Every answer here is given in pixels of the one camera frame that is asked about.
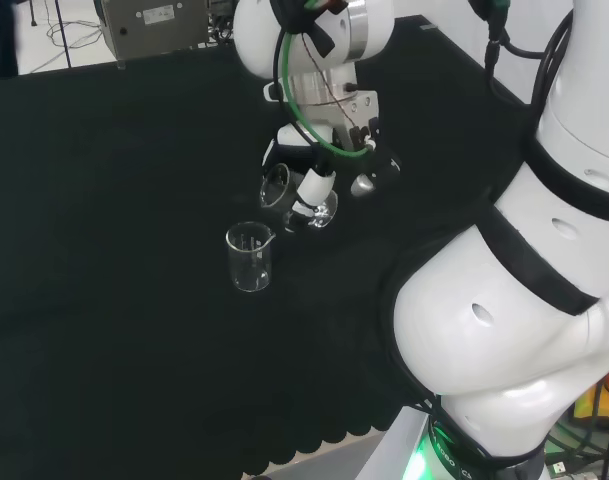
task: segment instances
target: table leg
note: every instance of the table leg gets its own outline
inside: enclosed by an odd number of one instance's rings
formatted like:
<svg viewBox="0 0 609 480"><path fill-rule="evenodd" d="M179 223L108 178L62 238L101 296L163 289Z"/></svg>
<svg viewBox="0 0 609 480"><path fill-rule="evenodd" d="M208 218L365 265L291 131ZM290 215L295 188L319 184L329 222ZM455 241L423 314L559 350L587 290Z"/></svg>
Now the table leg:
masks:
<svg viewBox="0 0 609 480"><path fill-rule="evenodd" d="M28 4L31 7L31 27L37 27L37 22L35 21L35 11L33 10L33 0L28 0Z"/></svg>
<svg viewBox="0 0 609 480"><path fill-rule="evenodd" d="M64 44L64 53L66 53L66 63L68 63L68 68L71 68L71 56L68 54L68 45L66 44L66 34L64 33L64 23L62 22L59 0L55 0L55 9L57 10L57 21L60 23L60 31L62 32L62 43Z"/></svg>

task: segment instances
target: circular hole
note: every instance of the circular hole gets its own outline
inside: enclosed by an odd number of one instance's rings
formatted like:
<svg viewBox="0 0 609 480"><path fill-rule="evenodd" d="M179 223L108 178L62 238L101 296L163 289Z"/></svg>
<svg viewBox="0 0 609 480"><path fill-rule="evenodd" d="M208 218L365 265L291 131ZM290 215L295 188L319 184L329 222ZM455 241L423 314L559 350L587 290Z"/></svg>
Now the circular hole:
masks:
<svg viewBox="0 0 609 480"><path fill-rule="evenodd" d="M469 417L464 416L464 419L466 420L466 423L468 423L468 424L469 424L469 426L470 426L470 427L471 427L473 430L478 431L478 432L481 430L480 426L479 426L477 423L475 423L473 420L471 420Z"/></svg>
<svg viewBox="0 0 609 480"><path fill-rule="evenodd" d="M593 170L591 168L584 170L584 175L586 175L586 180L595 185L598 188L603 190L607 190L609 188L609 176L598 172L597 170Z"/></svg>
<svg viewBox="0 0 609 480"><path fill-rule="evenodd" d="M478 305L477 303L474 303L472 305L472 309L473 309L473 314L475 315L475 318L477 318L477 320L484 325L485 327L492 327L493 324L495 323L495 319L493 318L493 315L491 315L489 313L488 310L486 310L483 306Z"/></svg>
<svg viewBox="0 0 609 480"><path fill-rule="evenodd" d="M580 232L568 222L564 220L560 220L559 218L554 218L551 220L553 226L557 229L557 231L567 240L576 240L579 237Z"/></svg>

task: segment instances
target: white wall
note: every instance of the white wall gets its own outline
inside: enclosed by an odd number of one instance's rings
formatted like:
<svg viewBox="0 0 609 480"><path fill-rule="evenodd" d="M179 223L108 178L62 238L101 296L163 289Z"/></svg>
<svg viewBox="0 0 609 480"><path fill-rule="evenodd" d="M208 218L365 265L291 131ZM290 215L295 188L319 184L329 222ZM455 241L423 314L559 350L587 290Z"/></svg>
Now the white wall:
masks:
<svg viewBox="0 0 609 480"><path fill-rule="evenodd" d="M395 16L410 17L422 15L432 0L395 0Z"/></svg>
<svg viewBox="0 0 609 480"><path fill-rule="evenodd" d="M397 0L399 10L410 7L414 0ZM514 45L541 51L571 9L572 0L513 0L506 29ZM488 39L487 25L471 9L467 0L428 0L422 6L425 15L453 42L473 57L484 62ZM524 60L503 51L495 70L496 77L523 101L529 102L538 62Z"/></svg>

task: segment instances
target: black band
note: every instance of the black band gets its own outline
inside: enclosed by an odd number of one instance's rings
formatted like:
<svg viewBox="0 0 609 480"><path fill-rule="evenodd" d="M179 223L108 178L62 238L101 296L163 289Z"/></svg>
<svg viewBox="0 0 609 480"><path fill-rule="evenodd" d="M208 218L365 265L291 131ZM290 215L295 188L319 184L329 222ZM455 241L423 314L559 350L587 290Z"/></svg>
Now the black band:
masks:
<svg viewBox="0 0 609 480"><path fill-rule="evenodd" d="M579 290L551 267L494 206L489 206L476 223L502 266L552 307L580 315L597 303L597 298Z"/></svg>
<svg viewBox="0 0 609 480"><path fill-rule="evenodd" d="M522 140L524 160L546 188L572 207L609 222L609 192L583 182L562 168L537 141L532 129Z"/></svg>
<svg viewBox="0 0 609 480"><path fill-rule="evenodd" d="M519 457L483 459L458 448L433 423L428 434L435 455L455 480L537 480L544 470L544 443Z"/></svg>

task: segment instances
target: floor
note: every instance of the floor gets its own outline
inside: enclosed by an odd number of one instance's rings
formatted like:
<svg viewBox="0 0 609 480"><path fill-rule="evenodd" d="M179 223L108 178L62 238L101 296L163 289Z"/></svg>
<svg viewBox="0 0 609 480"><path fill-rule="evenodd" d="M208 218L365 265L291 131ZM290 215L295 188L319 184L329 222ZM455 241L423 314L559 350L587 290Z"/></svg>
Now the floor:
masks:
<svg viewBox="0 0 609 480"><path fill-rule="evenodd" d="M37 22L35 27L31 26L29 2L17 6L19 44L17 56L20 75L67 67L64 48L55 46L47 37L50 29L49 23L57 25L55 0L33 0L33 2ZM95 13L93 0L62 0L60 10L64 22L83 21L89 22L88 25L97 25L97 27L90 27L71 24L65 27L66 40L71 46L69 52L73 67L115 61L104 43L104 38L100 38L99 20ZM62 36L59 32L53 35L53 41L62 45Z"/></svg>

